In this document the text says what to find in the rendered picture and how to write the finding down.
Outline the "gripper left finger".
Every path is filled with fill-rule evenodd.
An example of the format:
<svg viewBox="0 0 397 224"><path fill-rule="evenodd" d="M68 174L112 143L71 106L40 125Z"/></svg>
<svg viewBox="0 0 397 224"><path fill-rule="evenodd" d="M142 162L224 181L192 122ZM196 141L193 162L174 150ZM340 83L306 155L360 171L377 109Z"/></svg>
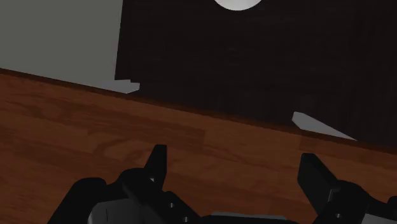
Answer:
<svg viewBox="0 0 397 224"><path fill-rule="evenodd" d="M199 224L200 216L175 193L162 190L167 147L154 146L143 168L75 182L47 224Z"/></svg>

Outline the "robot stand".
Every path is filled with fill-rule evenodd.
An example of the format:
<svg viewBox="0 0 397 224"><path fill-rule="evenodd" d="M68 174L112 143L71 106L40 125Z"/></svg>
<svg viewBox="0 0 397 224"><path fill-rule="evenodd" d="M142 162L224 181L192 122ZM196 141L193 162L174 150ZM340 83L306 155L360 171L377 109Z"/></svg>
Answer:
<svg viewBox="0 0 397 224"><path fill-rule="evenodd" d="M278 125L301 112L397 147L397 0L123 0L115 77L154 101Z"/></svg>

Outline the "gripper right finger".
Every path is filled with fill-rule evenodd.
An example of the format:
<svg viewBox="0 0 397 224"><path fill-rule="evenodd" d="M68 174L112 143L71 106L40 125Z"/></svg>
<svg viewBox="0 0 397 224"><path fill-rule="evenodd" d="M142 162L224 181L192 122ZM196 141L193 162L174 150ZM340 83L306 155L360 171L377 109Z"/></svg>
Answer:
<svg viewBox="0 0 397 224"><path fill-rule="evenodd" d="M397 196L381 202L336 176L313 153L303 153L298 184L314 208L312 224L397 224Z"/></svg>

